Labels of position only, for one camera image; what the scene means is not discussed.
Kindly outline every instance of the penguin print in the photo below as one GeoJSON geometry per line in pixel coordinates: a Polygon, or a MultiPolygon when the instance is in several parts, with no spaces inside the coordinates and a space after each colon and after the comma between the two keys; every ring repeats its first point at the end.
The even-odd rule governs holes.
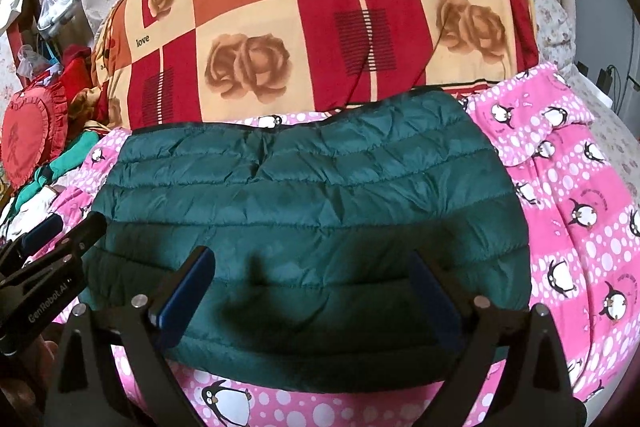
{"type": "Polygon", "coordinates": [[[281,123],[282,118],[277,114],[272,114],[271,116],[261,116],[260,118],[258,118],[258,127],[273,129],[281,123]]]}
{"type": "Polygon", "coordinates": [[[551,286],[551,288],[565,297],[568,292],[577,289],[577,286],[574,284],[574,280],[571,277],[569,266],[564,259],[562,259],[560,263],[551,261],[549,264],[549,270],[546,272],[546,280],[549,281],[549,286],[551,286]]]}
{"type": "Polygon", "coordinates": [[[587,142],[584,145],[584,156],[592,162],[604,163],[606,161],[604,154],[600,152],[600,149],[598,149],[598,146],[594,143],[587,142]]]}
{"type": "Polygon", "coordinates": [[[572,360],[569,362],[567,366],[567,370],[569,371],[569,380],[571,381],[571,385],[575,385],[578,381],[578,377],[580,376],[580,372],[582,370],[582,359],[580,360],[572,360]]]}
{"type": "Polygon", "coordinates": [[[592,393],[589,394],[589,396],[585,399],[584,403],[587,403],[591,398],[593,398],[597,394],[602,393],[602,391],[604,391],[604,386],[602,385],[602,380],[600,380],[598,382],[598,388],[595,391],[593,391],[592,393]]]}
{"type": "Polygon", "coordinates": [[[574,198],[569,198],[574,202],[574,209],[571,212],[571,221],[569,225],[580,225],[586,229],[590,229],[596,224],[598,214],[591,205],[580,204],[574,198]]]}
{"type": "Polygon", "coordinates": [[[629,214],[629,230],[636,237],[640,237],[640,217],[637,210],[632,210],[629,214]]]}
{"type": "Polygon", "coordinates": [[[94,151],[91,153],[91,161],[92,163],[98,163],[99,161],[104,160],[104,156],[102,155],[102,149],[100,147],[98,147],[97,149],[94,149],[94,151]]]}
{"type": "Polygon", "coordinates": [[[560,127],[561,125],[564,125],[567,118],[569,118],[569,113],[567,113],[567,111],[562,107],[550,106],[543,114],[552,127],[560,127]]]}
{"type": "Polygon", "coordinates": [[[607,315],[612,321],[620,320],[626,312],[626,296],[618,290],[614,290],[609,282],[605,281],[609,287],[609,293],[604,298],[600,315],[607,315]]]}
{"type": "Polygon", "coordinates": [[[222,387],[226,380],[218,380],[202,390],[202,399],[216,415],[220,423],[248,427],[251,393],[248,390],[222,387]]]}
{"type": "Polygon", "coordinates": [[[491,108],[491,114],[494,115],[494,120],[506,124],[509,127],[511,127],[511,118],[513,116],[511,111],[513,111],[513,107],[504,107],[499,103],[494,104],[491,108]]]}
{"type": "Polygon", "coordinates": [[[528,183],[516,183],[516,193],[529,204],[538,204],[538,199],[533,191],[533,187],[528,183]]]}
{"type": "Polygon", "coordinates": [[[81,219],[84,219],[86,216],[89,215],[89,212],[91,212],[91,203],[89,203],[87,206],[81,206],[79,210],[80,210],[81,219]]]}
{"type": "Polygon", "coordinates": [[[548,159],[551,159],[551,157],[555,153],[556,153],[556,146],[553,145],[548,140],[544,140],[544,141],[540,142],[540,145],[538,145],[538,148],[533,153],[533,158],[538,156],[540,158],[544,158],[545,160],[548,160],[548,159]]]}

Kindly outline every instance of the pillow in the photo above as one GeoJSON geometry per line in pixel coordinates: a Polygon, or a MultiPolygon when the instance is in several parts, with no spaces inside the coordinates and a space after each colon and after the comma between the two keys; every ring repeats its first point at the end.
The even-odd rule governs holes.
{"type": "Polygon", "coordinates": [[[2,122],[2,163],[14,188],[65,148],[66,98],[62,84],[15,93],[2,122]]]}

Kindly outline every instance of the plastic bag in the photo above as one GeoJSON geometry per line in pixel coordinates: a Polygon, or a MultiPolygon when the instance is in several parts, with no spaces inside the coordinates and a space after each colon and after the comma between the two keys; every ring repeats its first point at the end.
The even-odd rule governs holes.
{"type": "Polygon", "coordinates": [[[42,0],[38,30],[47,39],[56,36],[81,6],[80,0],[42,0]]]}
{"type": "Polygon", "coordinates": [[[28,44],[18,50],[18,58],[20,59],[20,64],[16,73],[27,77],[29,80],[33,80],[44,70],[48,70],[51,67],[49,61],[33,51],[33,48],[28,44]]]}

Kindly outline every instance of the teal cloth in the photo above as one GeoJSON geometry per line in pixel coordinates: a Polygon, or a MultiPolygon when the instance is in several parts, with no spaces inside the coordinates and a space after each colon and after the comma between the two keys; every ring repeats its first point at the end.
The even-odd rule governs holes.
{"type": "Polygon", "coordinates": [[[82,258],[93,309],[153,295],[196,245],[215,253],[215,278],[168,356],[221,378],[314,393],[446,378],[458,354],[438,343],[408,282],[415,248],[474,295],[529,303],[513,183],[441,91],[321,123],[135,132],[92,209],[108,220],[82,258]]]}
{"type": "Polygon", "coordinates": [[[89,151],[99,140],[100,137],[96,132],[85,131],[73,140],[65,149],[65,152],[55,160],[47,165],[38,167],[33,175],[33,182],[25,185],[15,198],[12,214],[15,216],[20,212],[21,206],[33,198],[45,185],[52,184],[66,172],[81,166],[89,151]]]}

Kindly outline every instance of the blue gripper pad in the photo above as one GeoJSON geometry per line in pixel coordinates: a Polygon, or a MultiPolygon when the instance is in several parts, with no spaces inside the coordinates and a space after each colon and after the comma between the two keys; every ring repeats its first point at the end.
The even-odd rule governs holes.
{"type": "Polygon", "coordinates": [[[196,247],[168,284],[163,285],[165,291],[161,290],[161,296],[149,308],[149,319],[159,330],[156,347],[160,351],[178,345],[215,273],[213,252],[196,247]]]}
{"type": "Polygon", "coordinates": [[[31,232],[22,236],[20,241],[21,254],[25,258],[30,257],[62,232],[62,228],[62,218],[58,214],[51,214],[31,232]]]}
{"type": "Polygon", "coordinates": [[[466,346],[464,318],[417,251],[409,254],[409,282],[430,329],[442,347],[462,351],[466,346]]]}

